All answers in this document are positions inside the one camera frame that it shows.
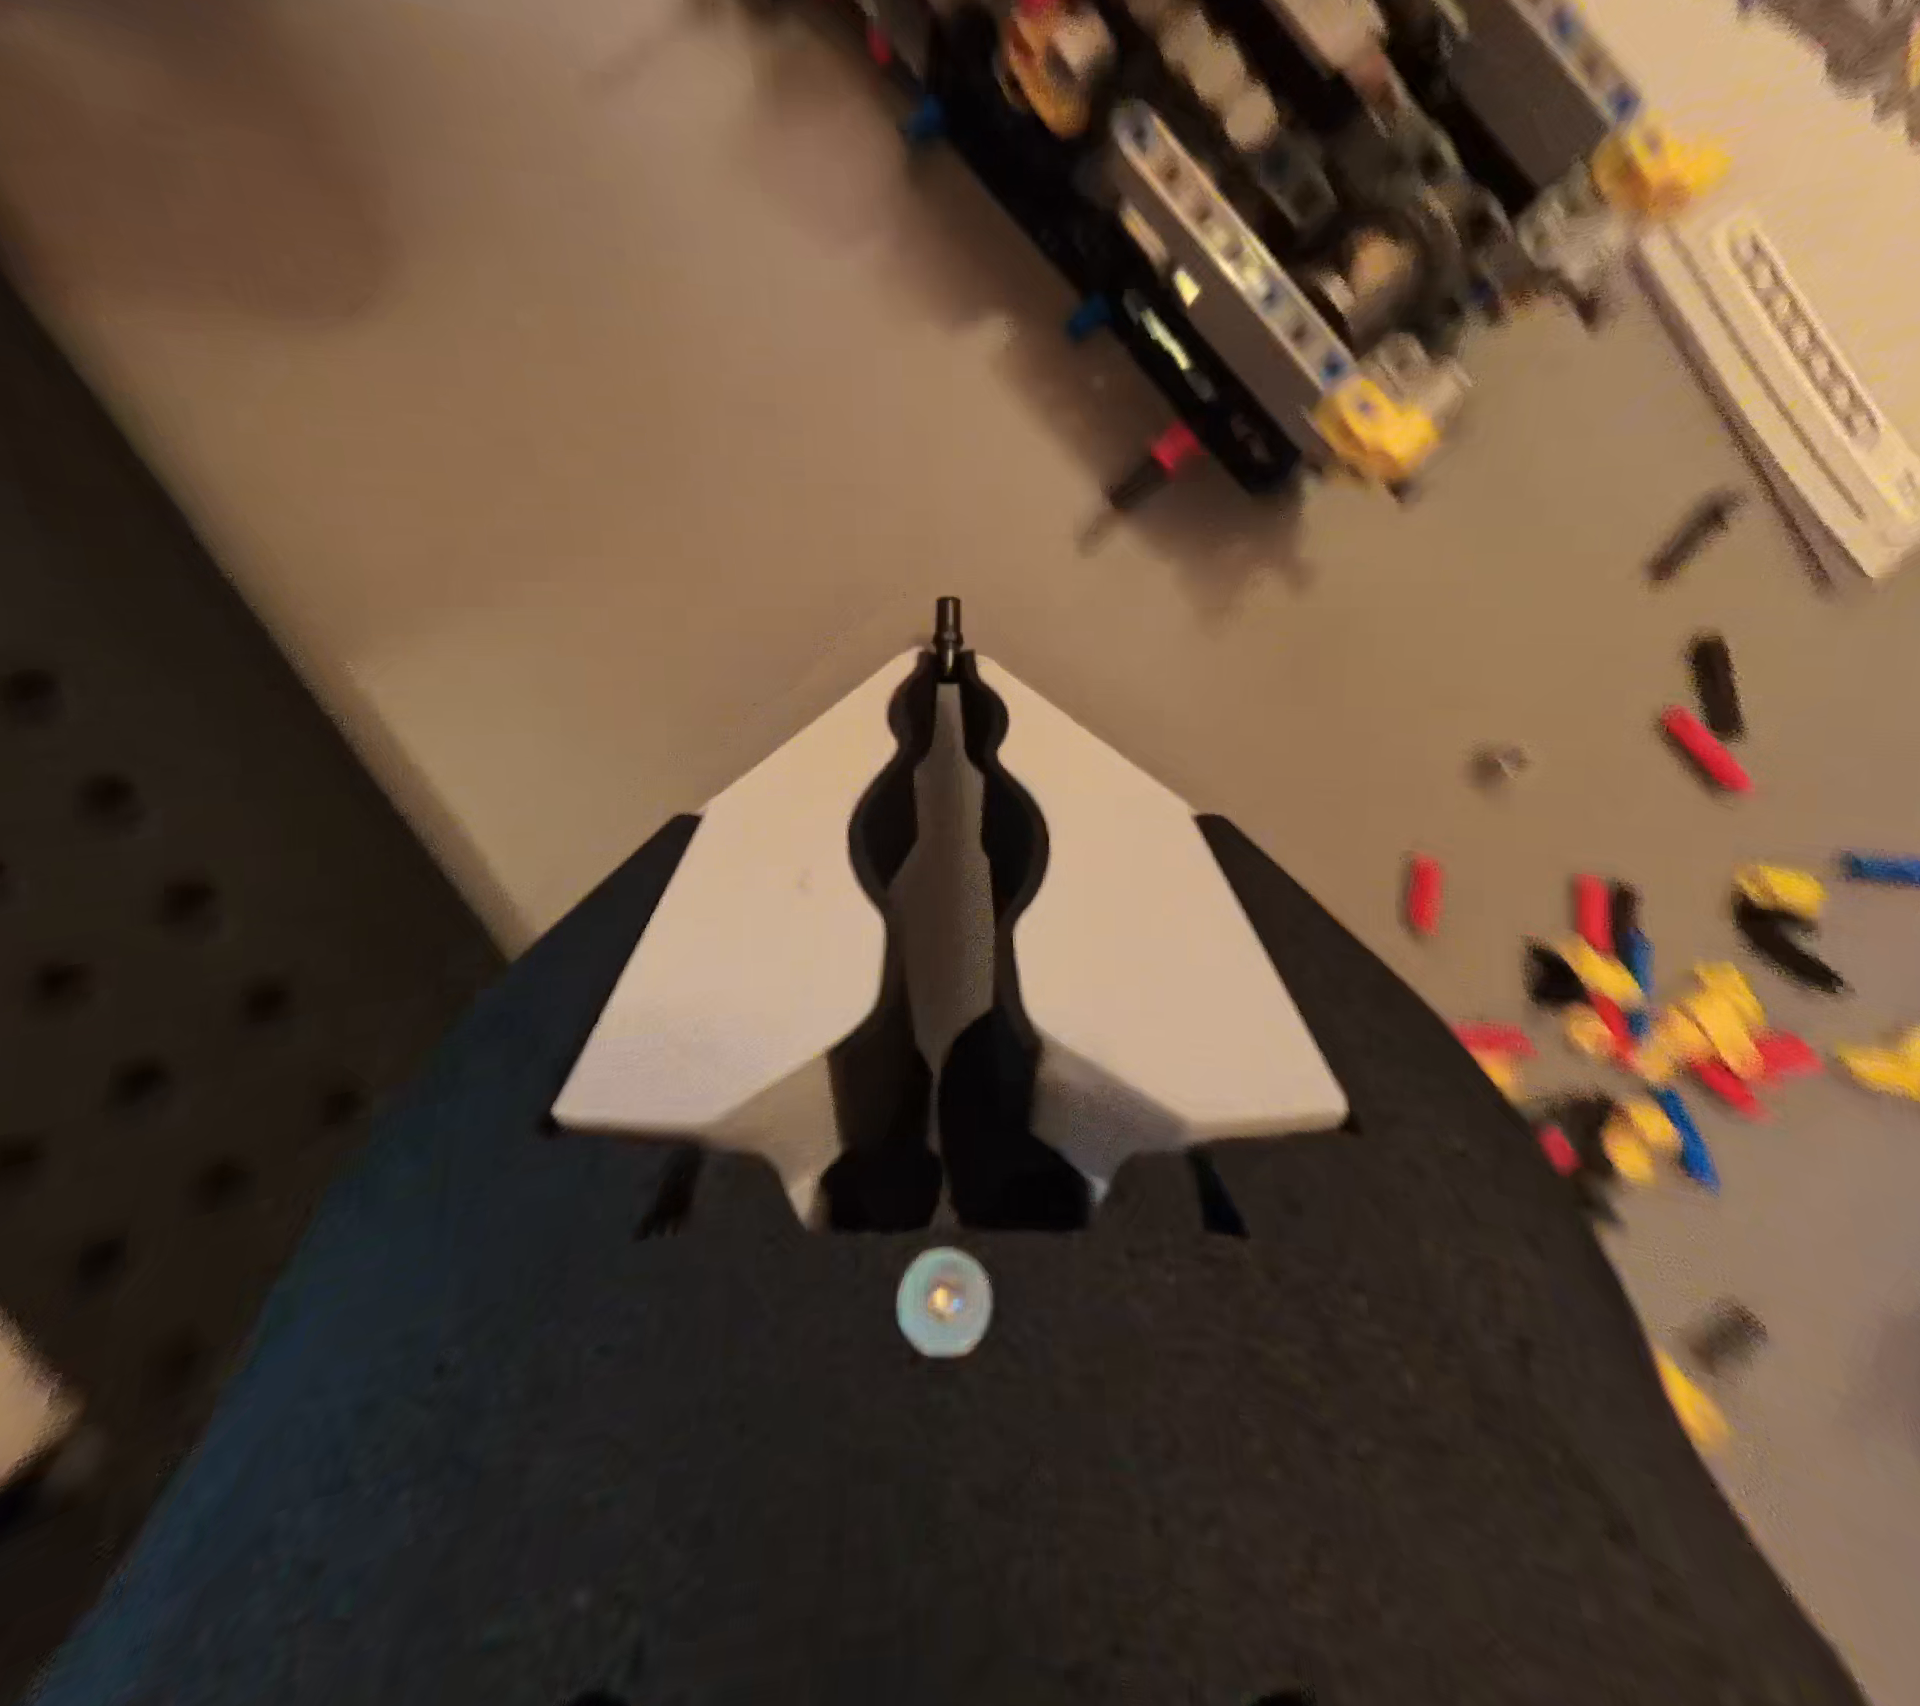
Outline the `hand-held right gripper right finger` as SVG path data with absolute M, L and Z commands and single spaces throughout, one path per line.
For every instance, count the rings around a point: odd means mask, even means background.
M 976 652 L 952 662 L 980 779 L 987 1010 L 936 1117 L 970 1227 L 1085 1227 L 1133 1161 L 1335 1131 L 1351 1097 L 1202 816 Z

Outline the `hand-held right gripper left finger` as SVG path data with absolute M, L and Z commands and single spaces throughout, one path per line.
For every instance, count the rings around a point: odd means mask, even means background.
M 929 647 L 891 660 L 705 806 L 557 1127 L 752 1155 L 808 1223 L 930 1221 L 934 1076 L 892 887 L 942 681 Z

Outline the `open instruction booklet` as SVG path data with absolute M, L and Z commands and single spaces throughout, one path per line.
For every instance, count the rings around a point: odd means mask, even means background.
M 1650 237 L 1659 315 L 1814 565 L 1916 568 L 1916 0 L 1593 0 L 1732 172 Z

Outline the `large scatter of coloured pins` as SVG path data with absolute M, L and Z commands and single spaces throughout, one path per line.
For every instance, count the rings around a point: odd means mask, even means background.
M 1673 584 L 1740 510 L 1740 496 L 1714 492 L 1694 504 L 1645 563 L 1650 586 Z M 1755 791 L 1736 749 L 1746 740 L 1738 673 L 1722 633 L 1705 632 L 1689 650 L 1693 703 L 1662 707 L 1657 729 L 1677 764 L 1716 797 Z M 1748 861 L 1731 879 L 1731 914 L 1755 957 L 1800 989 L 1844 995 L 1848 980 L 1808 943 L 1831 889 L 1808 868 Z M 1435 854 L 1409 852 L 1399 886 L 1405 929 L 1436 935 L 1446 912 L 1446 868 Z M 1729 1114 L 1768 1117 L 1765 1088 L 1825 1069 L 1805 1035 L 1768 1021 L 1765 999 L 1731 959 L 1700 959 L 1673 993 L 1662 991 L 1659 957 L 1640 894 L 1621 879 L 1580 872 L 1571 883 L 1569 937 L 1527 948 L 1527 995 L 1556 1016 L 1569 1046 L 1626 1073 L 1633 1093 L 1596 1093 L 1573 1116 L 1529 1121 L 1555 1172 L 1596 1214 L 1612 1217 L 1612 1187 L 1649 1186 L 1670 1166 L 1699 1190 L 1721 1192 L 1713 1143 L 1694 1116 L 1687 1083 Z M 1512 1021 L 1466 1021 L 1457 1037 L 1515 1097 L 1525 1088 L 1533 1042 Z M 1837 1061 L 1860 1088 L 1916 1106 L 1916 1024 L 1883 1046 L 1840 1046 Z M 1654 1370 L 1691 1441 L 1713 1454 L 1727 1443 L 1727 1420 L 1709 1380 L 1738 1367 L 1765 1337 L 1756 1316 L 1718 1308 L 1693 1333 L 1693 1370 L 1657 1347 Z

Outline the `grey desk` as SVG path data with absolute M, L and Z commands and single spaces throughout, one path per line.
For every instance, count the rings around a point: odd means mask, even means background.
M 1660 325 L 1527 319 L 1410 508 L 1209 476 L 1092 548 L 1148 429 L 856 49 L 749 0 L 4 0 L 4 235 L 353 742 L 539 933 L 301 1249 L 76 1701 L 1916 1701 L 1916 1111 L 1709 1107 L 1722 1190 L 1601 1239 L 1453 1020 L 1596 863 L 1666 973 L 1744 857 L 1916 847 L 1916 572 L 1823 591 Z M 904 1243 L 551 1131 L 626 855 L 968 635 L 1268 854 L 1354 1116 Z M 1727 639 L 1753 791 L 1659 720 Z M 1482 743 L 1535 764 L 1476 789 Z M 1406 854 L 1446 870 L 1436 935 Z M 1746 1309 L 1714 1451 L 1654 1351 Z

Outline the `partly built toy car model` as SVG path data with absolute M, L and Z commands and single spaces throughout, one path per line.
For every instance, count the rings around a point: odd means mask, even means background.
M 1211 455 L 1409 493 L 1465 341 L 1586 323 L 1727 156 L 1673 133 L 1577 0 L 822 0 L 1175 408 L 1116 514 Z

